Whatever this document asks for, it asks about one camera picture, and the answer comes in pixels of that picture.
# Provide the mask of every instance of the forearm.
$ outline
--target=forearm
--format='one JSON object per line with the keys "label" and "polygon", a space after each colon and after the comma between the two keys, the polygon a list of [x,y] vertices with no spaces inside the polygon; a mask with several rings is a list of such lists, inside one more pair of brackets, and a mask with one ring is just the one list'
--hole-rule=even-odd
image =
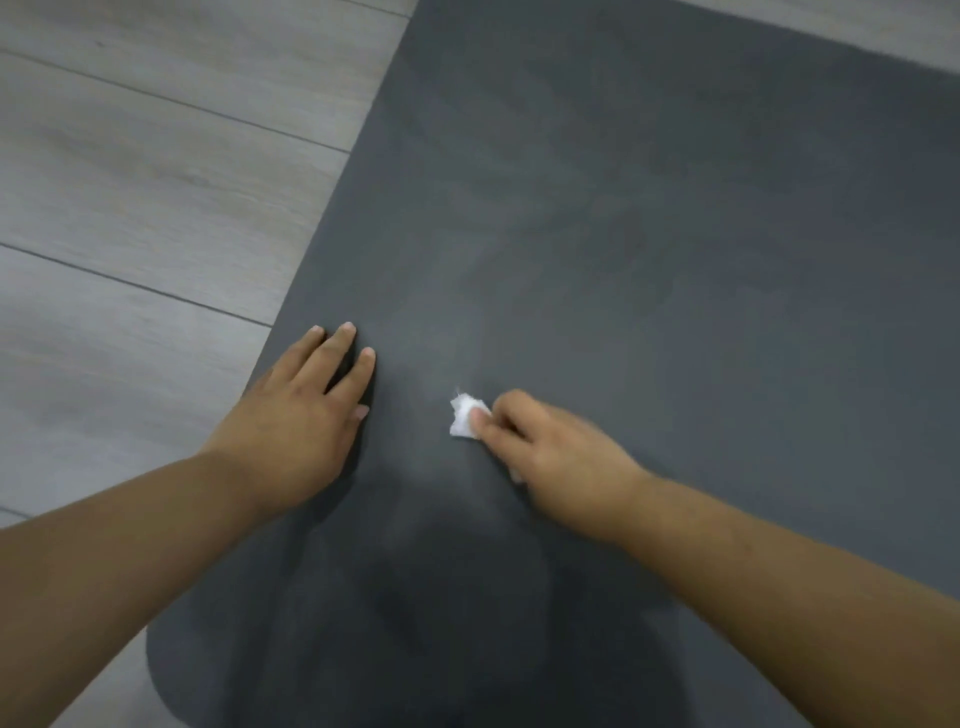
{"label": "forearm", "polygon": [[241,480],[191,458],[0,531],[0,726],[51,722],[262,522]]}
{"label": "forearm", "polygon": [[624,547],[818,725],[960,724],[960,603],[685,486]]}

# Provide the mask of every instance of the skin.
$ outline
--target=skin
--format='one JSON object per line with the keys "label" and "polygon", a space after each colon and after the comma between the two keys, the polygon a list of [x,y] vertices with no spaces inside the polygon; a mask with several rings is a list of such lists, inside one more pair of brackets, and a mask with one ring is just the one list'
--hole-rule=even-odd
{"label": "skin", "polygon": [[[0,531],[0,726],[45,726],[262,523],[325,488],[367,409],[355,334],[311,329],[194,457]],[[523,392],[471,423],[547,516],[624,549],[823,726],[960,725],[960,603],[645,471]]]}
{"label": "skin", "polygon": [[658,574],[815,725],[960,725],[960,602],[656,477],[524,392],[471,424],[543,513]]}

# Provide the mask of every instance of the floorboard seam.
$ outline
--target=floorboard seam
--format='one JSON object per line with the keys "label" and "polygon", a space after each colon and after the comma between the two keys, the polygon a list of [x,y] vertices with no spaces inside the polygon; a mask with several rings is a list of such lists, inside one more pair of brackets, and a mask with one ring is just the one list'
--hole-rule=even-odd
{"label": "floorboard seam", "polygon": [[387,15],[394,15],[396,17],[405,17],[408,20],[410,19],[410,15],[407,15],[404,12],[388,11],[386,8],[378,8],[376,5],[367,5],[367,3],[362,3],[360,2],[360,0],[340,0],[340,2],[348,3],[350,5],[359,5],[361,8],[367,8],[368,10],[385,12]]}
{"label": "floorboard seam", "polygon": [[19,519],[24,521],[33,518],[29,513],[24,513],[23,511],[17,511],[13,508],[8,508],[5,505],[0,505],[0,513],[9,513],[11,516],[17,516]]}
{"label": "floorboard seam", "polygon": [[77,265],[76,263],[71,263],[66,260],[60,260],[59,258],[52,257],[51,255],[46,255],[44,253],[38,253],[37,251],[28,250],[26,248],[21,248],[18,245],[12,245],[11,243],[4,242],[0,240],[0,248],[6,248],[7,250],[17,251],[24,255],[32,255],[33,257],[38,257],[42,260],[49,260],[52,263],[57,263],[58,265],[65,266],[66,268],[72,268],[75,271],[82,271],[83,273],[89,273],[91,276],[97,276],[98,278],[112,280],[116,283],[123,283],[124,285],[132,286],[133,288],[138,288],[141,291],[147,291],[149,293],[156,293],[159,296],[164,298],[173,299],[174,301],[179,301],[181,303],[189,303],[191,305],[198,306],[200,308],[205,308],[208,311],[213,311],[214,313],[222,313],[225,316],[229,316],[234,319],[239,319],[240,321],[246,321],[248,324],[256,324],[260,327],[273,328],[273,324],[268,324],[264,321],[259,321],[257,319],[252,319],[249,316],[244,316],[243,314],[234,313],[233,311],[227,311],[224,308],[218,308],[215,305],[210,305],[209,303],[201,303],[199,301],[193,301],[191,299],[185,298],[184,296],[178,296],[176,293],[170,293],[168,291],[161,291],[158,288],[153,288],[149,285],[144,285],[143,283],[136,283],[132,280],[126,280],[119,278],[117,276],[112,276],[109,273],[103,273],[102,271],[97,271],[92,268],[86,268],[83,265]]}
{"label": "floorboard seam", "polygon": [[[341,2],[351,2],[351,0],[341,0]],[[6,48],[0,48],[0,53],[13,56],[14,58],[19,58],[24,61],[30,61],[33,63],[39,63],[40,65],[45,65],[48,68],[56,68],[58,71],[64,71],[65,73],[73,73],[77,76],[83,76],[85,79],[90,79],[91,81],[99,81],[102,84],[108,84],[116,86],[117,88],[123,88],[127,91],[132,91],[133,93],[140,93],[144,96],[150,96],[154,99],[159,99],[160,101],[169,101],[171,104],[177,104],[178,106],[186,107],[187,109],[193,109],[195,111],[202,111],[203,113],[209,113],[214,116],[219,116],[221,119],[227,119],[227,121],[233,121],[237,124],[244,124],[248,127],[254,127],[255,129],[262,129],[264,132],[278,133],[281,136],[286,136],[290,139],[296,139],[297,141],[304,141],[307,144],[315,144],[318,147],[324,147],[326,149],[332,150],[334,152],[341,152],[342,154],[349,155],[349,149],[343,149],[342,147],[335,147],[332,144],[324,144],[321,141],[316,139],[310,139],[306,136],[300,136],[298,134],[284,132],[280,129],[274,129],[273,127],[264,126],[263,124],[257,124],[255,121],[247,121],[246,119],[241,119],[237,116],[231,116],[228,113],[223,113],[222,111],[214,111],[213,109],[205,109],[204,107],[199,107],[196,104],[190,104],[186,101],[181,101],[180,99],[175,99],[170,96],[163,96],[159,93],[153,93],[152,91],[145,91],[142,88],[137,88],[135,86],[121,84],[118,81],[111,81],[110,79],[101,78],[100,76],[95,76],[92,73],[86,73],[85,71],[78,71],[76,68],[69,68],[65,65],[59,65],[58,63],[53,63],[51,61],[45,61],[44,59],[39,59],[36,56],[30,56],[26,53],[20,53],[18,51],[11,51]]]}

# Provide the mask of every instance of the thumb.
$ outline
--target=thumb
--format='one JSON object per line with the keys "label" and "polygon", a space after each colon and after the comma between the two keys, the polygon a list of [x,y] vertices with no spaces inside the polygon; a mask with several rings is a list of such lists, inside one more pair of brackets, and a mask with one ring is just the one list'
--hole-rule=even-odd
{"label": "thumb", "polygon": [[501,427],[479,407],[470,411],[470,426],[490,451],[513,471],[528,478],[527,469],[533,455],[533,446],[512,430]]}

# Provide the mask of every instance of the wooden floor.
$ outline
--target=wooden floor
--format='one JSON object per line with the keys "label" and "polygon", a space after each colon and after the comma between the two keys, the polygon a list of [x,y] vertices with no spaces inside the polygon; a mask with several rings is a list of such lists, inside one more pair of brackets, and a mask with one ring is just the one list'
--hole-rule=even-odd
{"label": "wooden floor", "polygon": [[[691,2],[960,72],[955,0]],[[0,527],[227,411],[415,4],[0,0]],[[59,725],[176,725],[142,640]]]}

